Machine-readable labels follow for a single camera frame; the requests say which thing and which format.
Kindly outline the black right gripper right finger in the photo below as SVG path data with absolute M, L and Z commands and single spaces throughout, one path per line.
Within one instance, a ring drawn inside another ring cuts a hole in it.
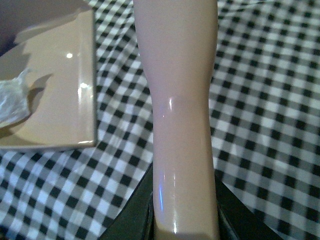
M 219 234 L 222 240 L 280 240 L 281 237 L 258 219 L 215 177 Z

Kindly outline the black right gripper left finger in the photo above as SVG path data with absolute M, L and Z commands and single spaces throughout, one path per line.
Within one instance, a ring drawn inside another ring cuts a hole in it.
M 154 238 L 153 165 L 101 240 L 152 240 Z

